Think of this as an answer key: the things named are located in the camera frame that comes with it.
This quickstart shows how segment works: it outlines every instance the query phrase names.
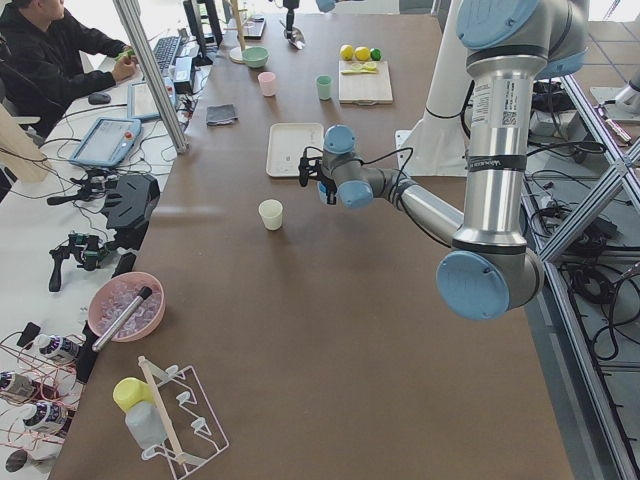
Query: bowl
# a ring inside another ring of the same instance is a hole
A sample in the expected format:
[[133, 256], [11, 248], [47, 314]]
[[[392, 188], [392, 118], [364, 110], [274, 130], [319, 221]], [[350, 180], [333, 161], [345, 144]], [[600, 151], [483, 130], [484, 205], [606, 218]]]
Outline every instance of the bowl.
[[247, 47], [242, 51], [242, 60], [251, 68], [264, 67], [269, 59], [269, 51], [264, 47]]
[[153, 332], [164, 316], [164, 289], [156, 277], [145, 272], [118, 275], [96, 292], [89, 304], [91, 331], [102, 336], [143, 286], [151, 288], [151, 296], [138, 307], [111, 340], [133, 342]]

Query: keyboard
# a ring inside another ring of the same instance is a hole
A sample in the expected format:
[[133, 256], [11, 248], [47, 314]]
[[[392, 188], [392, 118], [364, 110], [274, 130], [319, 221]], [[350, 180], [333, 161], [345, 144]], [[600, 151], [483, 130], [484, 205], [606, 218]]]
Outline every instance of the keyboard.
[[160, 68], [160, 72], [165, 75], [169, 67], [173, 65], [180, 47], [180, 37], [162, 37], [153, 47], [153, 55]]

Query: pink bowl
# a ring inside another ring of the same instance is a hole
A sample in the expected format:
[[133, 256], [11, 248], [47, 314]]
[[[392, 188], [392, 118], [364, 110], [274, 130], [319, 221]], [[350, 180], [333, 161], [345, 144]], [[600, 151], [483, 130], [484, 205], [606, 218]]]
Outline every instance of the pink bowl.
[[107, 325], [101, 322], [102, 318], [106, 316], [103, 312], [103, 306], [116, 295], [115, 289], [121, 283], [124, 283], [128, 289], [134, 289], [136, 285], [141, 283], [148, 286], [153, 291], [151, 297], [149, 297], [150, 299], [153, 298], [154, 295], [160, 295], [160, 307], [149, 323], [131, 335], [118, 338], [118, 334], [116, 333], [112, 338], [114, 342], [133, 342], [134, 340], [146, 337], [160, 324], [165, 309], [164, 290], [158, 279], [149, 273], [129, 272], [112, 278], [96, 292], [89, 305], [89, 327], [96, 335], [101, 336], [107, 329]]

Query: white tray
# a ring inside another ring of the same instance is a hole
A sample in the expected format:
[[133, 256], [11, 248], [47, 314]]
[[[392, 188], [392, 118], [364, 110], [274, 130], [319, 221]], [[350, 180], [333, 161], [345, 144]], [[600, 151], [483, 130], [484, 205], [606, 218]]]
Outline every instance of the white tray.
[[[267, 175], [297, 177], [300, 157], [308, 146], [322, 149], [324, 127], [319, 123], [274, 123], [269, 130]], [[310, 157], [320, 152], [311, 150]]]

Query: folded cloth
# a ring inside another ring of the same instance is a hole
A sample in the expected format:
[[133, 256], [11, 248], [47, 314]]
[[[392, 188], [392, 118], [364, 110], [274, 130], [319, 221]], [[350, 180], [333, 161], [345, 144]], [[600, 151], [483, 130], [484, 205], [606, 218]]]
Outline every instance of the folded cloth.
[[238, 119], [232, 104], [207, 107], [207, 126], [229, 125]]

